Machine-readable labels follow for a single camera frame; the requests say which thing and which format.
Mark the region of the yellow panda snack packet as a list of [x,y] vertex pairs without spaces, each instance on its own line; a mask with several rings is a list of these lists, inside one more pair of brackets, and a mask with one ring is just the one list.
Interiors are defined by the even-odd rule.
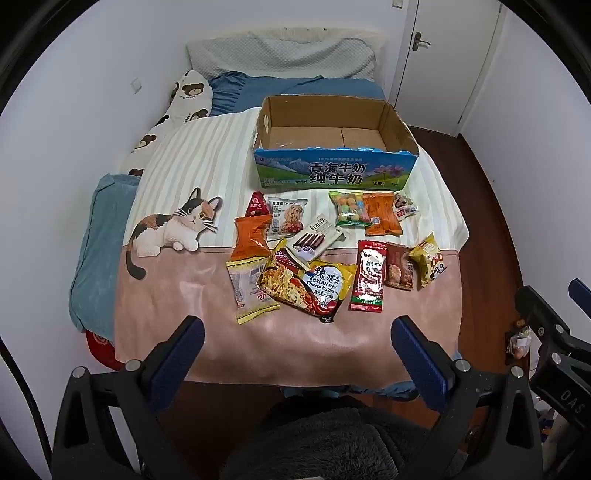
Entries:
[[434,233],[415,246],[410,251],[409,258],[418,268],[422,288],[430,285],[447,269],[442,250],[439,248]]

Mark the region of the brown cookie packet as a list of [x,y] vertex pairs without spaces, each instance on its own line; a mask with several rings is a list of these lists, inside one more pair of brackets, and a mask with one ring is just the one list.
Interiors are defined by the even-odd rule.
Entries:
[[387,244],[387,269],[385,285],[412,291],[414,289],[414,267],[409,258],[411,249],[394,243]]

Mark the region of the red crown snack packet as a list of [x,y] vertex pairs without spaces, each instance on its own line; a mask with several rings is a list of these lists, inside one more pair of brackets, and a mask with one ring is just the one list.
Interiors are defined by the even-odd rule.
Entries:
[[379,241],[360,240],[349,309],[367,313],[383,311],[386,268],[387,245]]

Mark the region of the small clear snack packet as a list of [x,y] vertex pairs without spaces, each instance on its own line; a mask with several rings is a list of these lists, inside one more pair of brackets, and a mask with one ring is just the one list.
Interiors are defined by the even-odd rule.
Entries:
[[418,214],[419,208],[410,197],[401,192],[397,192],[396,195],[394,195],[394,213],[396,213],[397,218],[402,221]]

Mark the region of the clear yellow-edged snack packet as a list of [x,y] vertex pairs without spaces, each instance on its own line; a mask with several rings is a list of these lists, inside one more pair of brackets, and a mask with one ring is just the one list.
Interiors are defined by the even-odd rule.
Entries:
[[252,257],[226,263],[235,297],[236,322],[239,325],[280,308],[280,303],[259,288],[259,276],[265,265],[266,257]]

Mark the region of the Korean cheese noodle packet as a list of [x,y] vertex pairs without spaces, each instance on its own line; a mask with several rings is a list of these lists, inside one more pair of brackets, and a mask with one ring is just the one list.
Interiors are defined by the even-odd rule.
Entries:
[[266,259],[259,288],[276,301],[332,323],[356,277],[356,265],[311,261],[304,268],[294,261],[281,240]]

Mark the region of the colourful candy balls packet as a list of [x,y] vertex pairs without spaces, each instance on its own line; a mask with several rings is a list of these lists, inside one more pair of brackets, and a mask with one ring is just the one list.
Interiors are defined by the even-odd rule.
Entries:
[[329,191],[329,199],[335,206],[339,227],[366,228],[370,226],[370,216],[363,192]]

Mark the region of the chocolate wafer stick packet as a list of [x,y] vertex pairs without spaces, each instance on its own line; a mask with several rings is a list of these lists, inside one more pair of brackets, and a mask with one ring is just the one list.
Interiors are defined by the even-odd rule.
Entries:
[[315,261],[335,244],[336,241],[346,239],[346,232],[325,215],[315,217],[307,227],[287,241],[287,251],[294,261],[308,268],[311,261]]

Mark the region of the orange crinkled snack packet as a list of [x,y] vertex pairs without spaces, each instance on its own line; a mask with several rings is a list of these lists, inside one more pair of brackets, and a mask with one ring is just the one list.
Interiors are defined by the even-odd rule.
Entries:
[[271,214],[235,218],[236,244],[230,255],[231,261],[269,256],[266,234],[272,220]]

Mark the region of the cranberry oat cookie packet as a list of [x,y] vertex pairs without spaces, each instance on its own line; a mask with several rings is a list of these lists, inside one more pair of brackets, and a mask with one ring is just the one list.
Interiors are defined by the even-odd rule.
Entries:
[[307,199],[284,199],[276,196],[266,198],[273,219],[267,232],[270,241],[293,237],[304,229],[304,210]]

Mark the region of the small red snack packet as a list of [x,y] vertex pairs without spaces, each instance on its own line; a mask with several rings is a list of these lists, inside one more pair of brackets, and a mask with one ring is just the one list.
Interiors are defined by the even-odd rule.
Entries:
[[266,203],[266,198],[263,193],[260,191],[254,191],[249,200],[249,205],[247,205],[245,217],[270,215],[272,213],[273,210],[271,210],[269,204]]

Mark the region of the red object under bed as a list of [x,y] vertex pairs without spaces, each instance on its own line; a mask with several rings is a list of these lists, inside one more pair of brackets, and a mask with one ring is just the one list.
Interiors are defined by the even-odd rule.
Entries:
[[85,331],[84,335],[91,355],[101,365],[114,371],[124,367],[124,364],[115,358],[114,347],[107,339],[90,331]]

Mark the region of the dark fuzzy clothing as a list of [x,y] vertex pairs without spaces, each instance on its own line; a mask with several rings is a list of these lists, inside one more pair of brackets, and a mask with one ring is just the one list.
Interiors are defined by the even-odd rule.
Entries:
[[222,479],[395,479],[429,435],[351,396],[293,396],[263,417]]

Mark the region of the white door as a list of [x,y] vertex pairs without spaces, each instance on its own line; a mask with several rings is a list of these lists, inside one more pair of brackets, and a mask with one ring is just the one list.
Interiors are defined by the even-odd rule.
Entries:
[[[457,134],[494,43],[498,1],[411,1],[391,102],[408,126]],[[419,31],[431,43],[412,50]]]

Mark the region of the blue bed sheet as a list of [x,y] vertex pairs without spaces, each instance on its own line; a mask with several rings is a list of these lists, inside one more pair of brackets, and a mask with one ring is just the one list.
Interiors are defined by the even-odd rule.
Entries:
[[209,81],[213,91],[211,116],[259,107],[263,100],[279,95],[342,95],[385,100],[376,82],[353,78],[254,77],[232,71]]

